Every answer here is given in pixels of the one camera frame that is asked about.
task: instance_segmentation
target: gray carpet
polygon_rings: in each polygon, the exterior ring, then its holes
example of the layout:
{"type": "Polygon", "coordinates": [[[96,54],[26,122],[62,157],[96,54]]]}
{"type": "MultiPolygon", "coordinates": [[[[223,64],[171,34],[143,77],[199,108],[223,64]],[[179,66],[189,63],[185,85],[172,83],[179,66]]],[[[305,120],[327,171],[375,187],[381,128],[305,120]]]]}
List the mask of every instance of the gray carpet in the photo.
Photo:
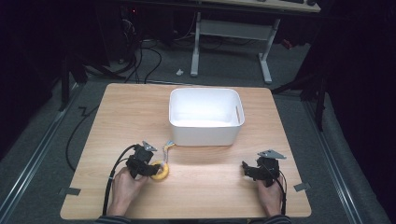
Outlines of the gray carpet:
{"type": "MultiPolygon", "coordinates": [[[[148,47],[152,43],[147,42],[145,45],[148,47]]],[[[287,50],[282,46],[274,45],[268,58],[274,82],[268,86],[263,83],[261,69],[257,61],[258,46],[261,44],[261,42],[254,42],[239,46],[235,43],[223,43],[217,48],[216,43],[207,44],[207,46],[204,43],[203,46],[207,49],[201,51],[200,75],[198,77],[189,75],[192,46],[174,45],[169,48],[159,44],[153,49],[161,53],[162,62],[150,75],[149,80],[150,82],[156,80],[273,89],[294,79],[295,73],[309,49],[308,46],[304,46],[287,50]],[[178,69],[183,70],[184,75],[176,76],[178,69]]],[[[143,50],[142,64],[138,70],[140,80],[157,64],[159,58],[154,51],[143,50]]],[[[115,80],[90,76],[89,82],[70,106],[60,129],[53,136],[46,157],[15,207],[8,220],[9,223],[91,223],[90,221],[62,220],[59,214],[64,196],[58,195],[58,191],[60,188],[68,187],[73,177],[73,173],[66,163],[65,147],[70,134],[83,118],[81,116],[82,109],[79,107],[85,106],[87,111],[90,111],[97,106],[106,85],[110,82],[115,82],[115,80]]],[[[53,93],[54,97],[31,119],[19,141],[0,163],[0,178],[2,179],[0,202],[7,197],[41,137],[58,113],[57,109],[61,99],[59,85],[55,87],[53,93]]],[[[302,180],[312,186],[312,189],[306,192],[312,207],[312,215],[307,218],[294,218],[293,223],[349,223],[326,165],[316,129],[311,122],[312,118],[307,114],[304,103],[300,102],[294,91],[276,95],[275,100],[302,180]]],[[[389,223],[349,151],[328,98],[326,104],[327,108],[323,117],[324,134],[334,157],[345,174],[357,207],[360,209],[362,223],[389,223]]],[[[78,163],[94,115],[93,113],[82,123],[71,141],[69,158],[74,166],[78,163]]]]}

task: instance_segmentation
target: sleeve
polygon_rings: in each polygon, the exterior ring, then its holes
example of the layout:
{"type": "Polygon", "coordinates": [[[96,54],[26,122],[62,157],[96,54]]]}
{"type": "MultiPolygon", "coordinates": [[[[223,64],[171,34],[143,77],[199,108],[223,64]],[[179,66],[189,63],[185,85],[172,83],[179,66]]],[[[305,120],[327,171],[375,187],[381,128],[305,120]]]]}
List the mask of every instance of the sleeve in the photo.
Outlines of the sleeve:
{"type": "Polygon", "coordinates": [[[131,220],[126,217],[100,216],[93,223],[94,224],[131,224],[131,220]]]}
{"type": "Polygon", "coordinates": [[[287,216],[277,215],[265,220],[254,220],[249,224],[291,224],[291,220],[287,216]]]}

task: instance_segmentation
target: cable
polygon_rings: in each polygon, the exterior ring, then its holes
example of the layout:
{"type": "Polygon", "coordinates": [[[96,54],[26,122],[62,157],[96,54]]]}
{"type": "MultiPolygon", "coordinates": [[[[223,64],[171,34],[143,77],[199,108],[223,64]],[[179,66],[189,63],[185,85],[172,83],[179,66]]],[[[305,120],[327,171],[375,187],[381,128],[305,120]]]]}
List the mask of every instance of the cable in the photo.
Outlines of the cable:
{"type": "Polygon", "coordinates": [[[137,67],[136,66],[134,67],[134,79],[135,79],[136,84],[140,83],[139,74],[137,74],[137,67]]]}
{"type": "Polygon", "coordinates": [[[74,136],[74,134],[76,133],[79,125],[82,124],[82,122],[90,116],[91,113],[93,113],[93,111],[95,111],[97,108],[99,107],[99,105],[97,105],[94,109],[92,109],[88,114],[85,114],[85,109],[83,111],[82,116],[84,116],[84,118],[78,123],[78,125],[76,126],[76,128],[73,130],[72,134],[70,135],[69,139],[67,140],[67,145],[66,145],[66,151],[65,151],[65,156],[66,156],[66,161],[67,164],[69,165],[70,169],[73,171],[73,173],[76,171],[76,168],[73,167],[73,165],[71,164],[70,160],[69,160],[69,146],[70,146],[70,142],[72,141],[72,138],[74,136]]]}
{"type": "Polygon", "coordinates": [[[160,66],[161,61],[163,60],[163,57],[161,56],[161,54],[160,54],[157,50],[155,50],[155,49],[147,49],[147,50],[151,50],[151,51],[157,53],[158,56],[160,56],[160,61],[159,61],[159,62],[157,63],[157,65],[146,75],[146,77],[145,77],[145,82],[144,82],[145,84],[147,84],[149,75],[151,75],[151,73],[154,72],[155,69],[157,69],[157,68],[160,66]]]}
{"type": "Polygon", "coordinates": [[[127,20],[126,18],[121,18],[121,22],[123,24],[122,25],[123,34],[125,35],[125,38],[126,38],[126,52],[125,52],[124,58],[126,60],[128,60],[128,58],[131,57],[129,63],[125,67],[121,68],[120,70],[112,72],[112,71],[108,70],[107,68],[105,68],[104,66],[101,66],[99,64],[94,64],[92,62],[89,62],[87,59],[83,59],[83,62],[85,64],[90,65],[94,69],[99,71],[99,73],[97,73],[95,71],[92,71],[90,68],[85,67],[86,72],[88,72],[94,76],[108,75],[111,77],[122,78],[122,77],[119,77],[118,75],[130,70],[134,66],[136,59],[135,59],[134,54],[132,54],[132,52],[131,52],[131,50],[134,49],[134,44],[132,44],[132,43],[134,42],[134,40],[139,38],[140,32],[136,32],[135,28],[134,28],[134,24],[131,21],[127,20]]]}
{"type": "Polygon", "coordinates": [[[183,35],[181,38],[174,39],[174,41],[175,41],[175,40],[176,40],[176,41],[182,40],[182,39],[184,39],[184,38],[190,38],[191,36],[193,36],[193,35],[189,35],[189,34],[190,34],[191,30],[192,30],[192,27],[194,26],[194,22],[195,22],[196,16],[197,16],[197,13],[195,12],[195,13],[194,13],[194,16],[193,16],[193,18],[192,18],[192,22],[191,22],[191,26],[190,26],[189,31],[188,31],[185,35],[183,35]]]}
{"type": "MultiPolygon", "coordinates": [[[[282,191],[282,207],[281,207],[281,214],[286,215],[286,191],[283,188],[283,186],[280,184],[279,180],[274,177],[274,175],[270,172],[270,170],[263,164],[262,165],[265,170],[267,170],[268,174],[271,175],[271,177],[276,181],[276,183],[279,185],[280,190],[282,191]]],[[[283,179],[285,180],[285,187],[286,190],[288,189],[288,183],[286,182],[286,177],[283,175],[283,173],[279,170],[279,172],[282,174],[283,179]]]]}
{"type": "Polygon", "coordinates": [[[142,58],[143,58],[143,53],[142,53],[142,42],[140,42],[140,59],[139,59],[139,64],[136,66],[136,63],[134,64],[134,71],[125,79],[124,83],[127,83],[131,76],[133,74],[136,75],[136,84],[140,83],[139,76],[137,74],[137,68],[139,68],[140,64],[142,63],[142,58]]]}
{"type": "Polygon", "coordinates": [[[228,44],[238,45],[238,46],[245,46],[245,45],[248,45],[248,44],[251,45],[251,44],[255,44],[258,41],[259,40],[249,39],[249,40],[246,40],[244,43],[238,43],[236,41],[230,40],[229,38],[224,38],[224,42],[226,42],[228,44]]]}
{"type": "Polygon", "coordinates": [[[121,159],[121,158],[125,155],[125,153],[126,153],[127,151],[129,151],[129,149],[131,149],[131,148],[133,148],[133,147],[135,147],[135,146],[136,146],[136,145],[132,145],[132,146],[129,146],[129,147],[127,147],[127,148],[125,148],[125,149],[123,150],[123,152],[121,153],[121,155],[120,155],[119,158],[117,159],[116,163],[114,164],[113,169],[112,169],[111,172],[110,172],[110,175],[108,176],[107,186],[106,186],[106,192],[105,192],[105,201],[104,201],[104,203],[103,203],[103,211],[102,211],[103,216],[105,216],[106,213],[107,213],[108,195],[110,194],[111,183],[112,183],[112,181],[113,181],[114,174],[116,173],[116,168],[117,168],[117,166],[120,164],[120,162],[122,162],[122,161],[125,160],[125,159],[124,159],[124,160],[121,159]]]}
{"type": "Polygon", "coordinates": [[[220,37],[220,36],[211,36],[211,37],[207,37],[207,38],[203,38],[203,40],[216,40],[216,39],[218,39],[219,40],[219,44],[217,45],[217,46],[215,46],[214,48],[206,48],[204,45],[202,45],[202,44],[200,44],[200,48],[202,48],[202,49],[211,49],[211,50],[214,50],[214,49],[218,49],[219,47],[221,47],[222,46],[222,44],[223,44],[223,37],[220,37]]]}

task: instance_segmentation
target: yellow tape roll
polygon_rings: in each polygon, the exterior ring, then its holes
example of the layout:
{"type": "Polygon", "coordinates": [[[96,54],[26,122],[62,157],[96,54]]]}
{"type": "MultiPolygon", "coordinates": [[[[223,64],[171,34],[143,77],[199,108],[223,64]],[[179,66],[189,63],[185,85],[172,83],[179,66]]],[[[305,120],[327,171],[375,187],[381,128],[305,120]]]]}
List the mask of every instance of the yellow tape roll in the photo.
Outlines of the yellow tape roll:
{"type": "MultiPolygon", "coordinates": [[[[163,161],[154,161],[151,165],[156,165],[161,163],[163,163],[163,161]]],[[[155,180],[165,179],[169,174],[168,163],[165,163],[161,169],[163,170],[162,172],[159,171],[159,173],[157,173],[156,175],[152,175],[151,178],[155,180]]]]}

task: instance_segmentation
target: wooden tabletop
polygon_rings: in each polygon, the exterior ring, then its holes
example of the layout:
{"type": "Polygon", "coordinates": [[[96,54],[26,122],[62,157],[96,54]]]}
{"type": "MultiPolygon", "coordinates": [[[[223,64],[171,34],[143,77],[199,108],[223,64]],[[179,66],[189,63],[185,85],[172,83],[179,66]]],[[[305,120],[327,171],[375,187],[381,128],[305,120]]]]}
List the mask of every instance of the wooden tabletop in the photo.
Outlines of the wooden tabletop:
{"type": "MultiPolygon", "coordinates": [[[[66,196],[62,218],[95,219],[102,214],[108,175],[128,146],[142,145],[145,140],[159,149],[151,161],[163,158],[161,148],[171,140],[169,97],[176,88],[184,86],[107,86],[70,185],[81,192],[66,196]]],[[[288,183],[287,215],[311,214],[305,192],[293,188],[302,180],[271,92],[265,88],[229,88],[238,92],[246,119],[233,145],[169,149],[169,176],[163,181],[150,179],[127,217],[264,217],[256,183],[243,175],[241,162],[256,166],[257,153],[268,149],[287,157],[279,160],[288,183]]]]}
{"type": "Polygon", "coordinates": [[[292,3],[280,0],[266,0],[261,2],[258,0],[201,0],[202,2],[217,3],[217,4],[231,4],[245,7],[264,7],[279,10],[298,11],[298,12],[320,12],[318,4],[309,6],[306,1],[302,4],[292,3]]]}

